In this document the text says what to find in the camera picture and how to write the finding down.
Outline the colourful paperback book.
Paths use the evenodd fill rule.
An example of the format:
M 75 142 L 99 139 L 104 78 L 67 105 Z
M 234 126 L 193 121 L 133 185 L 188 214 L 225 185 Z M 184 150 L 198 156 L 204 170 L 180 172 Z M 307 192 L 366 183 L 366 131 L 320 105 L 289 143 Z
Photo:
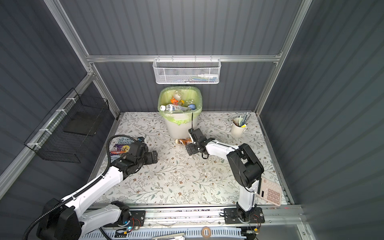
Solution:
M 122 154 L 127 153 L 134 140 L 127 137 L 120 137 L 117 142 L 110 148 L 111 161 L 118 159 Z

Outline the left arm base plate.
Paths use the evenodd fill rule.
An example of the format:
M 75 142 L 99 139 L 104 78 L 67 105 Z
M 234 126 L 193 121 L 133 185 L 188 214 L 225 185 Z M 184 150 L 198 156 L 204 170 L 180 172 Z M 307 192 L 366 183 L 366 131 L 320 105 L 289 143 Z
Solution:
M 143 227 L 146 218 L 146 211 L 123 212 L 118 220 L 106 227 Z

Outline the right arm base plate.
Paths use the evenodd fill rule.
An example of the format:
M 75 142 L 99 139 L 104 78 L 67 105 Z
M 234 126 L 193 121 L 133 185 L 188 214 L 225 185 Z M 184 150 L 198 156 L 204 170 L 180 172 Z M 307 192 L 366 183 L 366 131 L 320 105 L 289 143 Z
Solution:
M 257 224 L 265 223 L 264 213 L 261 208 L 252 208 L 244 212 L 239 208 L 225 208 L 220 216 L 224 218 L 227 225 L 230 224 Z

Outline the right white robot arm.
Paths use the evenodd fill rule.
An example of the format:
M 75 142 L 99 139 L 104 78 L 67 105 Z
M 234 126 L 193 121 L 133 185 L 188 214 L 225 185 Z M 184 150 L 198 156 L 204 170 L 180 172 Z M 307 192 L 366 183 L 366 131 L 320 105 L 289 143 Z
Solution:
M 236 181 L 241 185 L 237 201 L 237 215 L 240 221 L 248 222 L 257 204 L 255 195 L 260 193 L 264 167 L 248 144 L 232 146 L 213 138 L 206 138 L 200 129 L 189 129 L 192 140 L 186 149 L 190 156 L 201 153 L 203 159 L 217 156 L 227 160 Z

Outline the white trash bin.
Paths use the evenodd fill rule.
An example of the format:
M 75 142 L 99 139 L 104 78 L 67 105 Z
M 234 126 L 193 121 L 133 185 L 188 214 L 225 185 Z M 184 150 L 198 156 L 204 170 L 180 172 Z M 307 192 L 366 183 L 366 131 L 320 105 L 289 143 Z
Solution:
M 196 129 L 197 128 L 199 116 L 193 115 L 192 121 L 188 120 L 185 117 L 184 117 L 184 119 L 187 122 L 178 125 L 177 123 L 171 122 L 171 121 L 163 118 L 164 123 L 167 127 L 167 130 L 168 130 L 168 133 L 172 139 L 187 139 L 190 137 L 189 129 L 191 129 L 191 128 Z

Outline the brown label bottle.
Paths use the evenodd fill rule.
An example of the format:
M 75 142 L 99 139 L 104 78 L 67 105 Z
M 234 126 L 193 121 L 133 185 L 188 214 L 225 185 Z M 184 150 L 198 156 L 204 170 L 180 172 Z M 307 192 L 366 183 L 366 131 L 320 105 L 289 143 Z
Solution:
M 175 142 L 176 142 L 177 145 L 181 145 L 181 146 L 187 146 L 187 145 L 193 143 L 193 141 L 191 140 L 191 138 L 187 138 L 187 139 L 176 139 Z

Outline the tape roll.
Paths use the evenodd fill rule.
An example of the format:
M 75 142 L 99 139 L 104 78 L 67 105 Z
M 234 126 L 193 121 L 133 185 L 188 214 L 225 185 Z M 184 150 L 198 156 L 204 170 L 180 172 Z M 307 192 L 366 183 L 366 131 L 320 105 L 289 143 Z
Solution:
M 212 236 L 212 230 L 211 228 L 205 226 L 202 228 L 202 231 L 201 231 L 201 235 L 203 237 L 203 239 L 209 239 L 211 236 Z

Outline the pink white calculator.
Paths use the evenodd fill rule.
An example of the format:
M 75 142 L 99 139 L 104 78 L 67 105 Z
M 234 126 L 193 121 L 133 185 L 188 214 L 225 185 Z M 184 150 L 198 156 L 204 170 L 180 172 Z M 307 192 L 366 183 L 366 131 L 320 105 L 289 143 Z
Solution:
M 278 207 L 281 205 L 282 188 L 268 179 L 260 179 L 256 195 L 270 204 Z

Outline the blue white label bottle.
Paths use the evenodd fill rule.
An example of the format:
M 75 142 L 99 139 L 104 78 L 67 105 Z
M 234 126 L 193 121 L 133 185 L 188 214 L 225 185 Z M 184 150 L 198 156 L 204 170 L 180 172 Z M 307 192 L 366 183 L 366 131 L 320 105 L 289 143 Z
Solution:
M 169 112 L 169 113 L 171 113 L 171 112 L 189 112 L 189 111 L 192 111 L 192 109 L 189 107 L 183 107 L 183 106 L 179 106 L 179 105 L 168 104 L 168 105 L 161 105 L 160 111 Z

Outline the orange label bottle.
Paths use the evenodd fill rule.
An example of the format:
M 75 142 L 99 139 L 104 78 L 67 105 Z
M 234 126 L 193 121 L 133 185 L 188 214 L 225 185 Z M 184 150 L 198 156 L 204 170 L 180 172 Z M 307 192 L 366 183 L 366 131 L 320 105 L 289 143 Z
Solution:
M 180 101 L 181 101 L 180 98 L 175 98 L 175 97 L 171 98 L 171 104 L 173 104 L 173 105 L 179 105 Z

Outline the white pen cup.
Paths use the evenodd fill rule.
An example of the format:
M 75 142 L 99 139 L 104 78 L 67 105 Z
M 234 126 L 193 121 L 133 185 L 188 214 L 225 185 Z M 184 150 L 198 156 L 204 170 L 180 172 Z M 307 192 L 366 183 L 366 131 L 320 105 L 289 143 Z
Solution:
M 232 124 L 231 124 L 231 134 L 233 137 L 240 138 L 244 135 L 244 132 L 247 129 L 247 125 L 243 124 L 241 125 L 243 121 L 243 118 L 237 117 L 233 119 Z

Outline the green bin liner bag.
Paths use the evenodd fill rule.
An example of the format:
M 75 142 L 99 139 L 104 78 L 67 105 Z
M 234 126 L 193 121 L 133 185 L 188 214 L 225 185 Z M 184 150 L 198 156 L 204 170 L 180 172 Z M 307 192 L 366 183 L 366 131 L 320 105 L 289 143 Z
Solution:
M 196 109 L 189 111 L 189 112 L 162 112 L 160 111 L 161 105 L 168 105 L 171 104 L 171 98 L 180 98 L 180 104 L 179 106 L 187 107 L 190 104 L 196 105 Z M 193 120 L 193 115 L 199 116 L 199 114 L 202 112 L 203 109 L 203 97 L 201 91 L 192 86 L 170 86 L 164 88 L 159 95 L 158 99 L 158 111 L 160 115 L 174 123 L 177 123 L 178 125 L 182 123 L 186 123 L 187 121 L 184 119 L 187 118 L 188 120 Z

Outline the blue label bottle blue cap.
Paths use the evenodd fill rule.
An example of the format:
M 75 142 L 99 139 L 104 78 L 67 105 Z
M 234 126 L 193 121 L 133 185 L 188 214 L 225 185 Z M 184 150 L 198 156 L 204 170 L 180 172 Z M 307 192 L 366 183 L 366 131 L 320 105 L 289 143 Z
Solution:
M 196 105 L 190 104 L 190 105 L 188 105 L 188 108 L 190 108 L 191 110 L 195 110 L 196 109 Z

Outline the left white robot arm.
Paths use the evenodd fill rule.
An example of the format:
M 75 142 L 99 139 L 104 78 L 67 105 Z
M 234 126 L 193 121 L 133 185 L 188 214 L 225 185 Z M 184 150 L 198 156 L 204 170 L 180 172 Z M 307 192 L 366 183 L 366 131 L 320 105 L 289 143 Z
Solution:
M 108 162 L 106 170 L 94 180 L 61 200 L 47 202 L 42 215 L 27 227 L 22 238 L 28 239 L 33 228 L 37 228 L 37 237 L 41 240 L 78 240 L 108 224 L 132 228 L 136 219 L 131 216 L 129 206 L 120 201 L 92 212 L 87 209 L 142 166 L 157 162 L 156 151 L 150 152 L 143 142 L 133 142 L 128 152 Z

